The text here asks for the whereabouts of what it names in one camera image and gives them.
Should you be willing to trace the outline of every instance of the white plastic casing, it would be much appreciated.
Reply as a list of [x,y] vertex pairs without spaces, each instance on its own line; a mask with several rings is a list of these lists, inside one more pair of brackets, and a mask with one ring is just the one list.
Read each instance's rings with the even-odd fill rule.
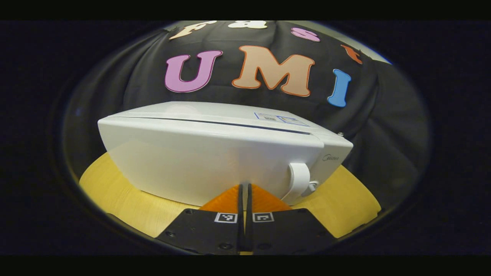
[[230,104],[166,102],[110,115],[98,126],[136,188],[197,206],[248,183],[293,205],[353,147],[289,112]]

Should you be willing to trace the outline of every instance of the pink letter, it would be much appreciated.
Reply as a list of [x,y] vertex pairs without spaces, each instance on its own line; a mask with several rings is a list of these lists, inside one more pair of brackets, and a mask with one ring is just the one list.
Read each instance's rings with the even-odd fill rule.
[[319,37],[317,37],[317,35],[314,34],[313,32],[308,31],[308,30],[304,30],[304,29],[301,29],[301,28],[292,28],[292,34],[294,36],[298,36],[298,37],[301,37],[301,38],[304,38],[304,39],[308,39],[308,40],[312,40],[312,41],[315,41],[315,42],[321,41],[319,39]]
[[165,73],[165,86],[167,89],[177,93],[188,93],[203,88],[212,76],[213,64],[217,56],[222,55],[222,51],[207,51],[198,54],[201,63],[198,69],[198,75],[192,81],[185,82],[181,79],[181,71],[184,61],[188,60],[190,55],[178,55],[167,60],[167,72]]

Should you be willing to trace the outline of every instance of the brand logo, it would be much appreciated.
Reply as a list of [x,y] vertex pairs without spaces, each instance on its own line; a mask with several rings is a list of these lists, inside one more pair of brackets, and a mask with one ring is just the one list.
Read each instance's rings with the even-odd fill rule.
[[339,159],[339,157],[332,156],[331,154],[326,154],[326,155],[324,155],[324,157],[322,157],[323,161],[338,160],[338,159]]

